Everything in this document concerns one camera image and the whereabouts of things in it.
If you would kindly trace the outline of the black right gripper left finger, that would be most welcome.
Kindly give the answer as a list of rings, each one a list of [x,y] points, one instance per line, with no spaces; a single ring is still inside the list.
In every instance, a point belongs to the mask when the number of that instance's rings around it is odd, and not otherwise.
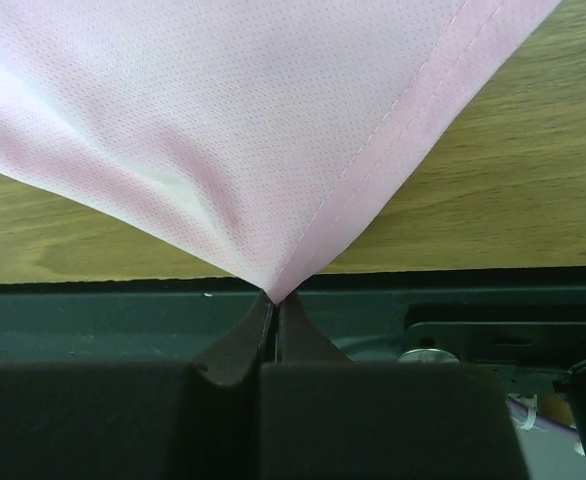
[[[190,361],[0,366],[0,479],[254,479],[273,306]]]

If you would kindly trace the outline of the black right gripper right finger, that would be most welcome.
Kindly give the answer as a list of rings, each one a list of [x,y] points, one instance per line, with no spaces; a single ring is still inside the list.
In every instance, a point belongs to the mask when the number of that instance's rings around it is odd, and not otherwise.
[[[260,373],[264,479],[525,479],[502,388],[457,362],[355,363],[279,307],[281,358]]]

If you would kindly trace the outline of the light pink t-shirt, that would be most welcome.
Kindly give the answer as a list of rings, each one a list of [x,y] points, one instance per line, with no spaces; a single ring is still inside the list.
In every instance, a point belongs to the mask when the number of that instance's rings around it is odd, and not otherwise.
[[[552,1],[0,1],[0,174],[279,302]]]

